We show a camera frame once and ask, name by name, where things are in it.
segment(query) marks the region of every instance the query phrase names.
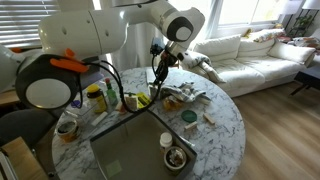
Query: food container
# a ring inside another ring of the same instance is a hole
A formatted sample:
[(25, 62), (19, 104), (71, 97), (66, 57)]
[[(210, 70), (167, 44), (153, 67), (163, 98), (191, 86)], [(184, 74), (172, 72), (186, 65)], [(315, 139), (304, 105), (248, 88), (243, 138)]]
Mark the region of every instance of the food container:
[(57, 135), (66, 143), (78, 137), (79, 126), (77, 121), (67, 121), (57, 127)]
[[(163, 132), (185, 152), (183, 167), (172, 174), (159, 152)], [(95, 159), (108, 180), (184, 179), (192, 172), (197, 153), (151, 111), (134, 114), (90, 140)]]
[(168, 132), (164, 132), (160, 136), (160, 151), (164, 153), (166, 149), (172, 146), (172, 136)]
[(173, 174), (178, 174), (186, 162), (187, 155), (180, 147), (172, 146), (164, 154), (164, 163)]

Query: throw pillow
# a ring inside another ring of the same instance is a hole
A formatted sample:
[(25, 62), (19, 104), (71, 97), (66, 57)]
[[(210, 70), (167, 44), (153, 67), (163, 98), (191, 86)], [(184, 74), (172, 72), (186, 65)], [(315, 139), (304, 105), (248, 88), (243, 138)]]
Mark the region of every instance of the throw pillow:
[(193, 50), (207, 55), (211, 61), (235, 59), (240, 45), (240, 36), (239, 34), (217, 39), (207, 39), (197, 42)]
[(266, 56), (274, 43), (274, 39), (261, 43), (257, 43), (248, 39), (241, 39), (237, 58)]
[(202, 62), (199, 64), (199, 66), (205, 71), (207, 72), (209, 79), (215, 83), (219, 83), (219, 82), (226, 82), (225, 80), (223, 80), (221, 77), (219, 77), (218, 73), (216, 70), (214, 70), (209, 64)]
[(279, 36), (285, 36), (285, 34), (284, 29), (263, 29), (250, 33), (249, 39), (252, 39), (254, 42), (265, 42)]
[(279, 59), (294, 61), (300, 64), (308, 59), (315, 52), (314, 48), (296, 47), (277, 42), (268, 52), (268, 55)]

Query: bottle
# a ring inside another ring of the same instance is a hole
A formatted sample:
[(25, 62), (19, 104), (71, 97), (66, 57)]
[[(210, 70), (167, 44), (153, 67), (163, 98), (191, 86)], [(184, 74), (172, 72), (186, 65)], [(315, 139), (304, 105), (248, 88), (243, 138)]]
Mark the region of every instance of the bottle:
[(107, 102), (104, 99), (103, 92), (97, 84), (91, 84), (87, 87), (87, 97), (91, 106), (94, 106), (95, 113), (107, 111)]
[(110, 83), (110, 79), (106, 78), (105, 79), (106, 85), (107, 85), (107, 91), (106, 94), (108, 96), (109, 99), (109, 103), (112, 106), (116, 106), (118, 104), (118, 99), (117, 99), (117, 94), (116, 92), (112, 89), (111, 83)]
[(164, 154), (166, 149), (172, 146), (172, 136), (170, 133), (165, 132), (160, 136), (160, 151)]

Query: green lid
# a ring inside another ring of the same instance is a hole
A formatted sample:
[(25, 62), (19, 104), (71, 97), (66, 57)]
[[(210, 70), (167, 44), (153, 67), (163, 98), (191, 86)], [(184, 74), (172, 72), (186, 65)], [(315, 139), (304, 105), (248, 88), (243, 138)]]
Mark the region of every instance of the green lid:
[(197, 120), (197, 114), (191, 110), (183, 111), (181, 117), (184, 121), (188, 123), (192, 123)]

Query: sofa cushion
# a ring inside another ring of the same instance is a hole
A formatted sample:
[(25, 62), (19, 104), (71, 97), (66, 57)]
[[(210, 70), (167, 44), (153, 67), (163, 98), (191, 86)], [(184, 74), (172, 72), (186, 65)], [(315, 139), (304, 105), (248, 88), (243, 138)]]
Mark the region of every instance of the sofa cushion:
[(197, 42), (194, 51), (207, 55), (211, 61), (235, 59), (240, 45), (240, 35), (207, 39)]
[(240, 87), (259, 85), (265, 82), (263, 75), (233, 59), (217, 61), (213, 68), (226, 83), (217, 83), (223, 90), (228, 91)]
[(287, 44), (277, 42), (268, 52), (268, 55), (279, 58), (294, 61), (300, 64), (308, 59), (308, 57), (315, 52), (314, 48), (309, 47), (295, 47)]
[(257, 43), (248, 39), (241, 39), (237, 57), (266, 56), (268, 51), (274, 45), (274, 42), (274, 39), (262, 43)]
[(288, 75), (295, 74), (306, 67), (302, 64), (273, 58), (270, 56), (264, 57), (248, 57), (248, 58), (237, 58), (238, 62), (249, 66), (259, 71), (265, 77), (266, 81), (279, 79)]

